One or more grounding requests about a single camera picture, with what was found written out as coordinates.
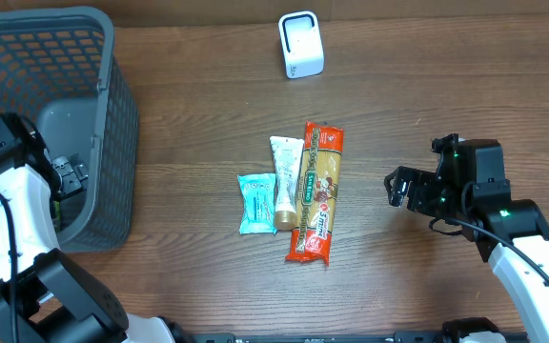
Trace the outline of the spaghetti pack red ends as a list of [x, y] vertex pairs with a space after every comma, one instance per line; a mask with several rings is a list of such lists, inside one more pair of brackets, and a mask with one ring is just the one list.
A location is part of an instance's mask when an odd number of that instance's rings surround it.
[[344, 130], [308, 121], [288, 261], [330, 261]]

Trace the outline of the white tube gold cap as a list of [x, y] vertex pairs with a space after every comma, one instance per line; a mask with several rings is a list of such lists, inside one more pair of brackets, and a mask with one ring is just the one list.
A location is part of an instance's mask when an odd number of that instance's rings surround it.
[[296, 224], [296, 191], [301, 167], [304, 140], [271, 136], [276, 177], [274, 201], [274, 227], [278, 231], [291, 231]]

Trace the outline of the teal wipes packet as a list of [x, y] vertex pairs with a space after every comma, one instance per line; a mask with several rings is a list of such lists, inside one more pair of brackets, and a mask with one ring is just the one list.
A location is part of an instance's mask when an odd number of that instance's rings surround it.
[[275, 174], [239, 175], [237, 180], [244, 205], [239, 233], [276, 234], [274, 225]]

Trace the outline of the green snack packet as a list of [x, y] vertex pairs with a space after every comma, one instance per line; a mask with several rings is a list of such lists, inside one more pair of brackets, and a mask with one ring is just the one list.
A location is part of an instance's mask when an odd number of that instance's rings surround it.
[[61, 223], [61, 210], [60, 210], [60, 203], [58, 201], [52, 202], [52, 208], [53, 208], [53, 222], [56, 226], [59, 226]]

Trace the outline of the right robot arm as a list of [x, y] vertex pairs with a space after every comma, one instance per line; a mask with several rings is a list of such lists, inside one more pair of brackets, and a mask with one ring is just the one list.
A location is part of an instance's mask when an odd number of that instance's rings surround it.
[[434, 171], [399, 166], [384, 179], [390, 205], [453, 226], [476, 244], [509, 294], [531, 342], [549, 342], [549, 224], [530, 199], [515, 200], [496, 139], [435, 138]]

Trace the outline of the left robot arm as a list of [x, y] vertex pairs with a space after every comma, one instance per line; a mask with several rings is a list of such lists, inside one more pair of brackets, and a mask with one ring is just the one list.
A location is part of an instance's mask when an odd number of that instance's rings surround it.
[[63, 253], [51, 218], [61, 177], [29, 120], [0, 113], [0, 340], [183, 342], [162, 317], [127, 313]]

